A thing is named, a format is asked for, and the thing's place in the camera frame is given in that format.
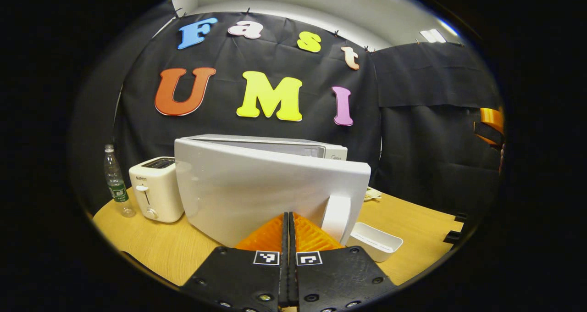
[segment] letter m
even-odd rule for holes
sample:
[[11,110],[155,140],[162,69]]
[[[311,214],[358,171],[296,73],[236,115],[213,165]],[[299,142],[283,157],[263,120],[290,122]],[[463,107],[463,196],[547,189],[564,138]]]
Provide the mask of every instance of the letter m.
[[267,118],[273,115],[277,105],[281,103],[277,118],[281,120],[291,120],[299,122],[302,120],[302,114],[299,112],[298,94],[302,82],[299,79],[285,77],[275,89],[267,76],[258,71],[245,71],[243,77],[247,80],[243,106],[237,109],[237,115],[241,117],[258,117],[259,109],[256,107],[256,101],[259,99],[263,113]]

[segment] black fabric backdrop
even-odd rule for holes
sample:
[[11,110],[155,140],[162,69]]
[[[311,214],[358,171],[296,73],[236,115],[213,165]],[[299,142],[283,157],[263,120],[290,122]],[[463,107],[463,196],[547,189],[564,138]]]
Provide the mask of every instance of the black fabric backdrop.
[[[215,17],[200,44],[177,49],[182,42],[179,28]],[[233,36],[228,28],[239,21],[254,21],[264,26],[258,39]],[[317,53],[297,45],[302,31],[321,37]],[[340,47],[352,47],[359,58],[358,70],[344,61]],[[193,113],[165,116],[154,106],[155,94],[165,69],[187,70],[176,86],[174,99],[186,100],[194,83],[191,70],[213,67],[203,101]],[[302,81],[299,89],[300,122],[280,120],[275,113],[266,118],[239,117],[247,80],[245,71],[266,74],[273,88],[285,77]],[[350,90],[352,126],[334,122],[336,96],[332,86]],[[138,57],[122,89],[116,126],[116,151],[127,185],[128,169],[158,156],[174,155],[174,140],[197,134],[236,134],[273,138],[296,138],[344,145],[347,160],[366,162],[375,171],[379,161],[380,114],[377,105],[375,70],[368,53],[356,44],[331,32],[284,17],[250,13],[205,13],[174,20],[159,32]]]
[[174,17],[172,1],[142,15],[104,50],[80,88],[67,137],[69,182],[91,213],[111,199],[105,186],[104,145],[111,142],[119,91],[137,56]]
[[431,209],[475,216],[498,188],[499,153],[473,134],[479,108],[501,105],[471,49],[408,44],[373,53],[383,150],[374,185]]
[[[111,142],[111,135],[127,187],[128,169],[153,157],[174,155],[176,138],[237,134],[344,145],[348,160],[369,163],[372,187],[443,212],[472,213],[492,201],[499,154],[476,137],[472,127],[480,120],[480,107],[497,109],[500,102],[488,70],[467,47],[421,43],[367,53],[361,46],[306,23],[225,12],[174,19],[151,39],[174,13],[166,3],[151,15],[155,17],[141,19],[136,32],[123,36],[111,48],[78,100],[70,173],[90,212],[111,199],[102,169],[103,145]],[[179,28],[210,17],[218,22],[202,35],[204,41],[178,50],[182,42]],[[229,34],[228,28],[238,21],[261,23],[261,37]],[[319,52],[297,46],[302,31],[321,37]],[[342,46],[358,53],[359,70],[346,65]],[[165,116],[155,108],[160,73],[175,67],[187,70],[176,86],[176,101],[189,97],[193,69],[216,69],[200,107],[185,116]],[[257,118],[239,117],[236,110],[243,104],[245,71],[266,74],[273,88],[285,77],[301,80],[302,121],[279,120],[275,113],[266,118],[258,102],[261,113]],[[122,78],[124,87],[112,130]],[[352,92],[352,126],[334,123],[332,86]]]

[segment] wooden table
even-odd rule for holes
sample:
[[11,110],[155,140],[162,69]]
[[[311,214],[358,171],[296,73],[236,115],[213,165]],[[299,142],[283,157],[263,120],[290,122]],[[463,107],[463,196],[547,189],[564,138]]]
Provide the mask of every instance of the wooden table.
[[[94,216],[94,223],[117,249],[132,254],[153,272],[176,285],[185,281],[219,243],[192,226],[185,214],[172,224],[143,217],[134,197],[128,196],[137,214],[125,218],[110,201]],[[401,237],[403,245],[378,266],[397,285],[416,276],[452,247],[443,239],[450,230],[461,231],[463,224],[454,216],[383,194],[366,201],[358,222]]]

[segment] orange object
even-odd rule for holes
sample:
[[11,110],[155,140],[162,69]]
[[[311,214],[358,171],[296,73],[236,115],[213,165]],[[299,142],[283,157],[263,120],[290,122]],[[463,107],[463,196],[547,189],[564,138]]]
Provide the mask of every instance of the orange object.
[[161,72],[161,83],[155,94],[155,108],[163,115],[183,116],[197,109],[204,99],[206,86],[210,76],[216,74],[213,67],[197,67],[192,71],[195,76],[191,94],[186,101],[178,102],[173,98],[176,92],[177,83],[185,74],[185,69],[174,67]]
[[495,141],[491,141],[490,139],[487,138],[483,138],[482,136],[476,134],[476,136],[478,136],[479,138],[481,138],[483,141],[487,142],[489,145],[497,145],[497,142]]
[[481,122],[488,124],[503,135],[504,117],[501,115],[501,112],[490,108],[480,108],[479,110],[481,111]]
[[[307,218],[293,213],[295,224],[295,244],[297,252],[323,251],[344,248],[327,232]],[[235,248],[242,250],[281,251],[281,236],[283,234],[283,214],[248,235]]]
[[323,251],[344,248],[327,232],[316,226],[313,222],[293,213],[295,224],[295,245],[297,252]]
[[283,213],[240,241],[235,248],[242,250],[281,251],[281,235],[283,234]]

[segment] plastic water bottle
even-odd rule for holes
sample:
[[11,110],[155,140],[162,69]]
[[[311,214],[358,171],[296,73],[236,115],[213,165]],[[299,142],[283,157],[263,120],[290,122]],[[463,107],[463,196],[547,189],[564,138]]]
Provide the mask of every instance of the plastic water bottle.
[[114,146],[106,145],[104,151],[106,153],[104,158],[104,173],[108,189],[116,205],[118,205],[121,214],[125,217],[132,217],[135,212],[128,200],[128,193],[126,192],[126,187],[124,187],[120,166],[114,156]]

